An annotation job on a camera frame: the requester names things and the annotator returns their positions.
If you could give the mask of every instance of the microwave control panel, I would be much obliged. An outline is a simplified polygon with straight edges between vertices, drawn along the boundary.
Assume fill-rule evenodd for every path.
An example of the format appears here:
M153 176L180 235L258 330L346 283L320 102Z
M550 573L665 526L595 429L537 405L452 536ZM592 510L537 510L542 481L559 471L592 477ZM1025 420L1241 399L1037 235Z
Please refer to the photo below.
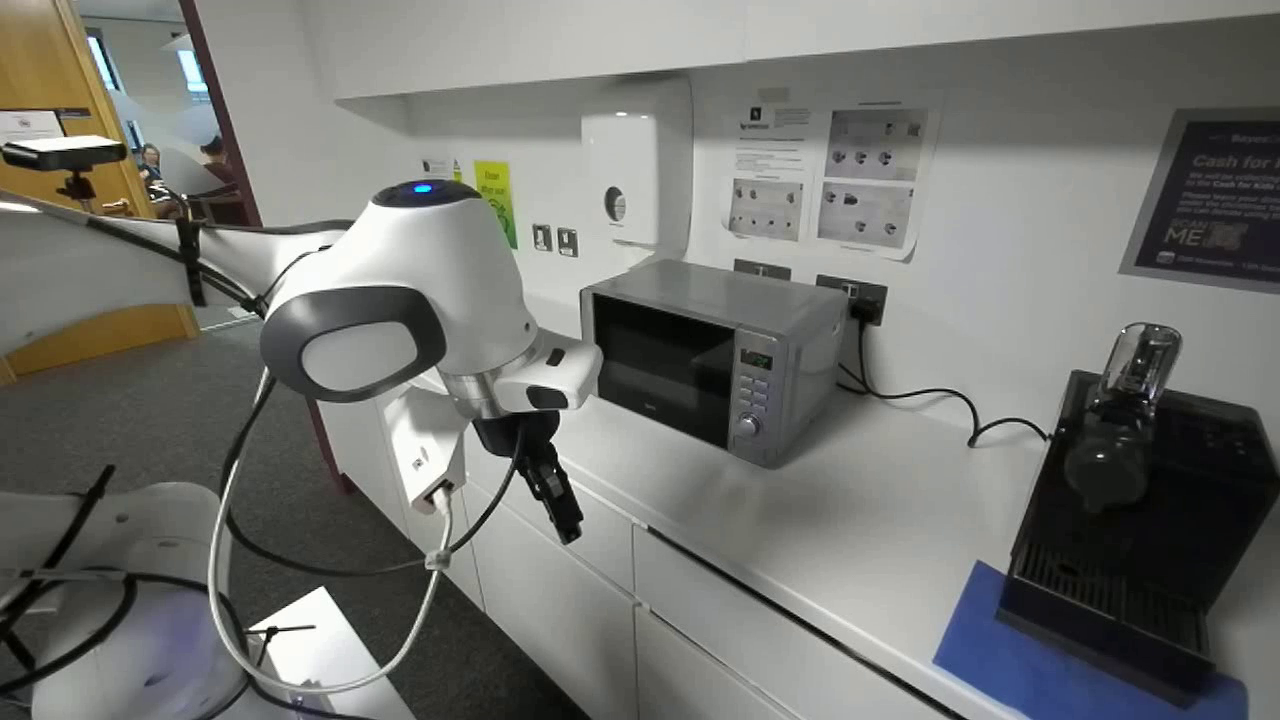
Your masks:
M769 433L769 411L776 409L771 393L776 374L776 341L740 333L738 337L738 362L734 362L734 436L752 442Z

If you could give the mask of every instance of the ceiling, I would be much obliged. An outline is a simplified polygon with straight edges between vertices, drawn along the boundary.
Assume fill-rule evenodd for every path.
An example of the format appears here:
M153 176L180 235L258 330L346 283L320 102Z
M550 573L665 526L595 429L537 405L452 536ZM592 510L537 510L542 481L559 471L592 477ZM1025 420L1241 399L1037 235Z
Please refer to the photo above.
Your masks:
M122 16L122 21L167 21L180 25L184 10L178 0L73 0L80 16Z

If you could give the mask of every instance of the coffee machine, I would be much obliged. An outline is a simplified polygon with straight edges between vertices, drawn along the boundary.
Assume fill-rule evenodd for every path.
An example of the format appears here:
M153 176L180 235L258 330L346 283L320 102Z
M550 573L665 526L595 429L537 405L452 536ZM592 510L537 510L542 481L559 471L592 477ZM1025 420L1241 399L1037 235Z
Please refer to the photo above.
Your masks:
M1190 706L1280 477L1252 409L1166 387L1177 353L1177 330L1127 324L1099 377L1073 374L1001 619Z

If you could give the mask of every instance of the white robot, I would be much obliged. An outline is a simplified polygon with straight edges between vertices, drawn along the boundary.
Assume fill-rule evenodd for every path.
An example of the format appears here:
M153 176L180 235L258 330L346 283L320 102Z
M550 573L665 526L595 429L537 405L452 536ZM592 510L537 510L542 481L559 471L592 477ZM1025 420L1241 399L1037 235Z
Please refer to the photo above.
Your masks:
M194 227L184 219L153 223L62 207L42 213L80 223L75 231L103 231L184 262L194 279L210 276L220 287L268 302L259 358L281 384L308 399L367 399L398 393L420 374L441 374L452 411L437 436L445 459L407 481L405 495L412 510L445 513L447 521L452 481L445 481L445 467L461 429L473 426L490 452L511 458L533 495L543 501L559 542L580 536L583 516L553 436L557 416L595 393L601 348L550 341L533 324L498 213L470 183L398 183L376 194L351 227L317 231L235 231ZM223 510L210 542L205 576L211 588L220 588L223 573L220 543ZM232 631L223 627L230 619L215 595L210 595L210 607L230 657L259 675L244 647L230 641ZM259 681L291 695L329 695L366 683L297 687L271 675Z

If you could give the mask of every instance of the microwave door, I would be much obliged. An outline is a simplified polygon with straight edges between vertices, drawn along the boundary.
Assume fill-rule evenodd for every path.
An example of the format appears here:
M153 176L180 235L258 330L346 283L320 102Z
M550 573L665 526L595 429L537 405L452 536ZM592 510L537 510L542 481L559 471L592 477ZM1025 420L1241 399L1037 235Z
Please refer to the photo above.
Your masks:
M687 315L595 302L604 353L601 395L671 426L708 443L729 443L734 333Z

